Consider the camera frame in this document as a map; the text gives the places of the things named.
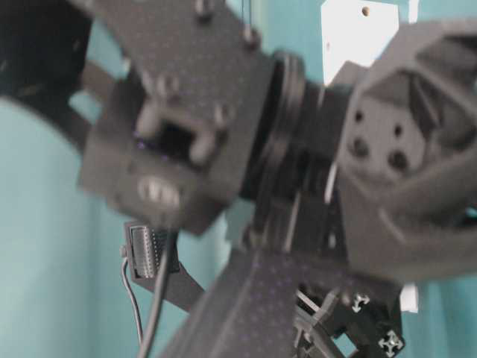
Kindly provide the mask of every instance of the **teal wall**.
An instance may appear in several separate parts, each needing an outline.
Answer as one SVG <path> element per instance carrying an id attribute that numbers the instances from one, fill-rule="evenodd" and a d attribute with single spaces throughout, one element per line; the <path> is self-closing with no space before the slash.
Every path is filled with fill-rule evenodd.
<path id="1" fill-rule="evenodd" d="M 399 4 L 405 18 L 406 1 L 387 2 Z M 240 0 L 230 3 L 240 14 Z M 265 50 L 302 54 L 317 80 L 323 77 L 320 4 L 253 0 Z M 420 3 L 420 19 L 476 13 L 473 0 Z M 122 74 L 120 51 L 101 26 L 95 26 L 89 57 Z M 100 112 L 85 96 L 74 103 L 92 120 Z M 80 158 L 50 128 L 11 104 L 0 105 L 0 117 L 0 357 L 134 357 L 133 317 L 119 279 L 127 218 L 75 188 Z M 205 287 L 227 258 L 226 229 L 220 217 L 201 240 L 181 235 L 180 259 Z M 151 294 L 135 290 L 147 317 Z M 420 292 L 422 312 L 405 315 L 404 357 L 477 357 L 477 280 L 430 283 Z M 165 306 L 157 350 L 185 317 Z"/>

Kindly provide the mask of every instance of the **black plastic part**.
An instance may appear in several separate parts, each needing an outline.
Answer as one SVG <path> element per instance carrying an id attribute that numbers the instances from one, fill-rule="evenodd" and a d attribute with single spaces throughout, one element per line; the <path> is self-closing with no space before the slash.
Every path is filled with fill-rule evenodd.
<path id="1" fill-rule="evenodd" d="M 92 125 L 71 107 L 70 99 L 83 89 L 104 103 L 113 91 L 113 84 L 114 79 L 103 69 L 86 62 L 81 77 L 78 74 L 72 76 L 70 84 L 26 87 L 27 92 L 24 91 L 23 95 L 7 98 L 52 126 L 82 155 Z"/>
<path id="2" fill-rule="evenodd" d="M 70 84 L 83 70 L 90 20 L 63 0 L 4 0 L 0 5 L 0 93 Z"/>
<path id="3" fill-rule="evenodd" d="M 208 22 L 198 21 L 193 1 L 71 3 L 106 23 L 134 68 L 117 85 L 89 138 L 81 186 L 155 227 L 203 233 L 242 188 L 276 60 L 244 46 L 243 24 L 223 3 L 215 5 Z M 180 83 L 174 103 L 157 88 L 164 76 Z M 205 140 L 205 148 L 196 148 L 200 155 L 191 140 L 179 158 L 164 142 L 138 142 L 136 121 L 151 104 L 164 128 L 175 128 L 174 142 L 183 133 L 217 140 L 210 155 L 200 156 L 208 151 Z M 214 129 L 218 107 L 235 114 L 225 132 Z M 190 153 L 195 155 L 188 160 Z M 173 200 L 145 199 L 140 187 L 149 184 Z"/>
<path id="4" fill-rule="evenodd" d="M 350 96 L 350 86 L 321 87 L 308 82 L 294 145 L 334 161 Z"/>
<path id="5" fill-rule="evenodd" d="M 264 113 L 273 116 L 268 138 L 261 150 L 263 168 L 259 191 L 256 198 L 256 212 L 253 217 L 253 232 L 260 235 L 265 229 L 270 215 L 271 197 L 277 184 L 278 174 L 282 168 L 291 138 L 298 120 L 306 89 L 305 67 L 303 61 L 292 54 L 279 52 L 276 57 L 282 66 L 282 78 L 278 83 L 279 100 L 276 108 Z"/>
<path id="6" fill-rule="evenodd" d="M 379 341 L 390 330 L 402 340 L 401 318 L 394 315 L 395 310 L 400 312 L 400 289 L 397 286 L 386 293 L 381 301 L 370 302 L 359 312 L 355 312 L 351 307 L 343 305 L 341 297 L 331 292 L 316 315 L 319 325 L 329 336 L 346 334 L 358 351 L 366 353 L 366 357 L 386 358 Z"/>
<path id="7" fill-rule="evenodd" d="M 130 277 L 131 280 L 147 289 L 150 292 L 154 292 L 154 284 L 156 277 L 148 277 L 144 278 L 138 275 L 135 265 L 137 264 L 137 260 L 139 259 L 137 255 L 134 254 L 133 251 L 133 230 L 136 229 L 144 229 L 148 232 L 152 232 L 152 230 L 148 227 L 143 225 L 140 222 L 128 222 L 124 224 L 124 234 L 126 236 L 126 252 L 127 252 L 127 260 L 130 262 Z M 162 248 L 164 247 L 164 241 L 161 240 L 161 249 L 157 252 L 157 258 L 160 262 L 160 257 L 162 255 Z M 153 257 L 149 257 L 149 260 L 155 260 L 155 255 Z M 197 281 L 189 275 L 186 268 L 180 263 L 177 254 L 177 247 L 173 251 L 173 256 L 170 262 L 170 269 L 169 269 L 169 279 L 168 279 L 168 287 L 165 292 L 165 299 L 172 303 L 173 305 L 179 307 L 186 312 L 189 312 L 192 307 L 196 304 L 199 300 L 200 296 L 203 294 L 203 288 L 197 283 Z"/>
<path id="8" fill-rule="evenodd" d="M 170 230 L 154 230 L 142 224 L 129 224 L 128 245 L 131 249 L 131 271 L 136 279 L 156 277 L 161 263 L 165 244 L 168 240 L 177 241 L 179 233 Z M 170 273 L 179 271 L 177 246 L 172 248 L 168 269 Z"/>

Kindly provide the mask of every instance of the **robotic arm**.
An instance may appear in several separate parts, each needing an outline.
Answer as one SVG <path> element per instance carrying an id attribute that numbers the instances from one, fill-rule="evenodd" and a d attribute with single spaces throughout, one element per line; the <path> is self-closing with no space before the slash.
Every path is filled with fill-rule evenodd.
<path id="1" fill-rule="evenodd" d="M 196 234 L 237 197 L 256 204 L 163 357 L 342 357 L 330 337 L 346 333 L 352 357 L 391 358 L 400 285 L 477 269 L 477 22 L 404 26 L 325 87 L 222 1 L 0 7 L 0 92 L 78 148 L 82 188 Z M 115 83 L 85 62 L 96 17 L 133 64 Z M 103 102 L 95 125 L 68 105 L 81 88 Z"/>

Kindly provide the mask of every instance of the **wire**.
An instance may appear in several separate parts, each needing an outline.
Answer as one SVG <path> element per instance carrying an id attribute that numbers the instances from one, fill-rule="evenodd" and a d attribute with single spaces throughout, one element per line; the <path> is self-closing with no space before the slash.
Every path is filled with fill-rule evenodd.
<path id="1" fill-rule="evenodd" d="M 176 245 L 177 236 L 168 234 L 165 242 L 165 249 L 161 256 L 161 263 L 157 272 L 156 283 L 154 285 L 154 296 L 151 304 L 151 312 L 149 313 L 148 326 L 142 340 L 141 347 L 137 354 L 137 358 L 148 358 L 151 352 L 154 338 L 156 336 L 157 326 L 159 324 L 160 314 L 162 310 L 162 302 L 164 301 L 165 291 L 169 279 L 169 263 L 171 262 L 172 251 Z"/>
<path id="2" fill-rule="evenodd" d="M 124 285 L 129 298 L 131 299 L 131 304 L 133 305 L 133 312 L 134 312 L 134 319 L 136 320 L 136 329 L 137 329 L 137 338 L 139 341 L 139 345 L 142 343 L 142 322 L 141 322 L 141 314 L 139 312 L 139 305 L 136 301 L 136 296 L 134 295 L 133 290 L 131 289 L 131 285 L 127 280 L 127 257 L 122 260 L 122 270 L 121 270 L 121 278 L 122 284 Z"/>

